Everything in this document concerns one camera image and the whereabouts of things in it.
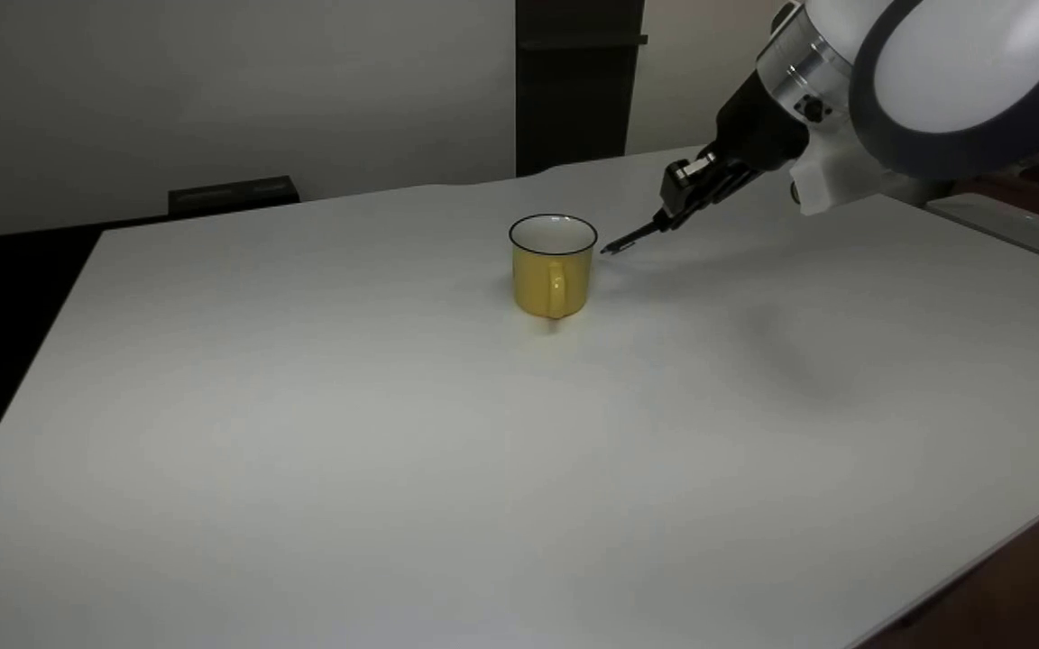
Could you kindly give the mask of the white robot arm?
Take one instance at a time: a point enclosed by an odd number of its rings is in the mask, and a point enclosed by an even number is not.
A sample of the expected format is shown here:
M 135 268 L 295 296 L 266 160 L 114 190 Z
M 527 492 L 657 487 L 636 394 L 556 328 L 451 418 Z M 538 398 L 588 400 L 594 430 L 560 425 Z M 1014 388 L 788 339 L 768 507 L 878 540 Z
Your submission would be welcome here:
M 788 168 L 807 216 L 1039 155 L 1039 0 L 791 0 L 716 139 L 664 168 L 664 230 Z

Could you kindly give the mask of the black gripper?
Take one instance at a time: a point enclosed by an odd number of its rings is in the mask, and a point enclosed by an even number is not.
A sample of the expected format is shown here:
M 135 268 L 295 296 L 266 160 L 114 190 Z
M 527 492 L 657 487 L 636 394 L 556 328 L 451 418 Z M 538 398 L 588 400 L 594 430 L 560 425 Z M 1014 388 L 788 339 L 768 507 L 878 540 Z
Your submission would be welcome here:
M 807 147 L 807 130 L 752 76 L 716 119 L 716 139 L 664 168 L 661 203 L 672 222 L 685 222 L 712 203 L 726 203 L 753 178 L 780 168 Z

